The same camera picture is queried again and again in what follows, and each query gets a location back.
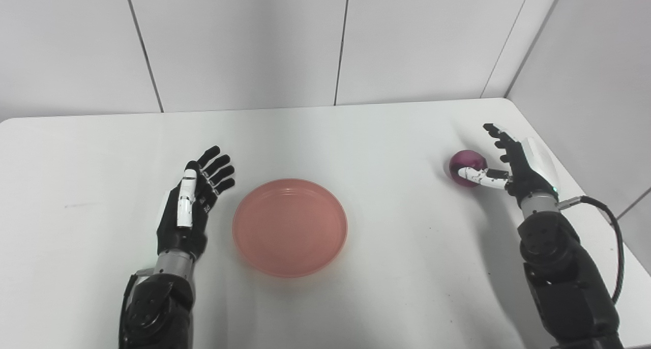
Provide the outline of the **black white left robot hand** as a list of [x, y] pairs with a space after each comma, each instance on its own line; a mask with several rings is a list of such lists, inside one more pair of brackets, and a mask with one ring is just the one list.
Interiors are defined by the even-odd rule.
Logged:
[[186, 164], [182, 179], [169, 192], [157, 228], [157, 254], [181, 251], [193, 260], [205, 251], [205, 227], [219, 196], [235, 186], [235, 168], [220, 147], [207, 149]]

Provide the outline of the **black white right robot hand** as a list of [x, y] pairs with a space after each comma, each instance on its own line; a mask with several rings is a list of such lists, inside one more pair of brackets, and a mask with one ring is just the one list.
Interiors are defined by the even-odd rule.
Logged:
[[486, 123], [483, 128], [495, 138], [495, 147], [503, 151], [500, 161], [510, 169], [490, 168], [478, 152], [462, 150], [454, 154], [448, 166], [456, 184], [504, 190], [516, 199], [518, 206], [538, 195], [559, 203], [557, 172], [548, 151], [534, 138], [518, 140], [494, 123]]

